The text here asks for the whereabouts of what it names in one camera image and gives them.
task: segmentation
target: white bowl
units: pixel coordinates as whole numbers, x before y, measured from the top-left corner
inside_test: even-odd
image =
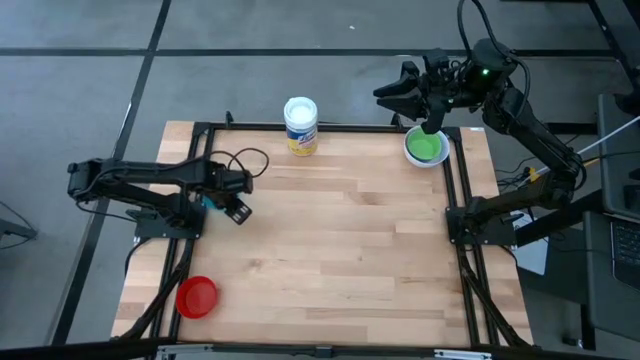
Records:
[[[411,153],[409,153],[409,149],[407,149],[407,139],[409,138],[409,135],[420,129],[420,125],[418,126],[414,126],[411,129],[409,129],[409,131],[407,131],[407,133],[404,136],[404,155],[407,157],[407,160],[409,160],[410,163],[412,163],[413,165],[419,167],[419,168],[430,168],[430,167],[434,167],[438,164],[440,164],[441,162],[444,161],[444,159],[446,159],[449,156],[449,139],[447,138],[447,135],[445,135],[442,131],[438,131],[435,135],[438,136],[438,138],[440,138],[440,154],[438,154],[438,156],[436,156],[435,158],[429,160],[429,161],[420,161],[418,159],[416,159],[415,157],[413,157],[411,155]]]

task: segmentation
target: green bowl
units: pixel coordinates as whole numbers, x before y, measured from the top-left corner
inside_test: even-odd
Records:
[[[419,161],[430,161],[442,151],[440,138],[436,134],[425,134],[418,128],[407,137],[407,150]]]

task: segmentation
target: white cable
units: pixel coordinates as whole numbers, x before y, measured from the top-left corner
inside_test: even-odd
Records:
[[[578,155],[581,155],[583,152],[591,150],[593,147],[597,146],[598,144],[600,144],[601,142],[606,141],[608,138],[612,137],[613,135],[619,133],[620,131],[626,129],[628,126],[630,126],[631,124],[635,123],[636,121],[640,120],[640,116],[636,117],[635,119],[629,121],[628,123],[620,126],[619,128],[617,128],[616,130],[614,130],[613,132],[611,132],[611,134],[603,137],[602,139],[594,142],[593,144],[585,147],[584,149],[578,151]],[[542,169],[536,171],[533,175],[542,175],[544,173],[546,173],[549,170],[549,167],[545,166]],[[529,175],[529,177],[527,177],[526,179],[524,179],[520,184],[518,184],[518,187],[521,187],[522,185],[524,185],[527,181],[529,181],[529,179],[531,179],[531,177],[533,175]]]

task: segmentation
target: white lid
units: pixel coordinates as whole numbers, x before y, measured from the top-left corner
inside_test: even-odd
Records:
[[[318,108],[309,98],[291,98],[284,106],[284,120],[293,129],[306,130],[316,124]]]

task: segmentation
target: keyboard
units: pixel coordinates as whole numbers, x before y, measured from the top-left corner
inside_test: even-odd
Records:
[[[640,224],[615,219],[611,222],[613,276],[640,290]]]

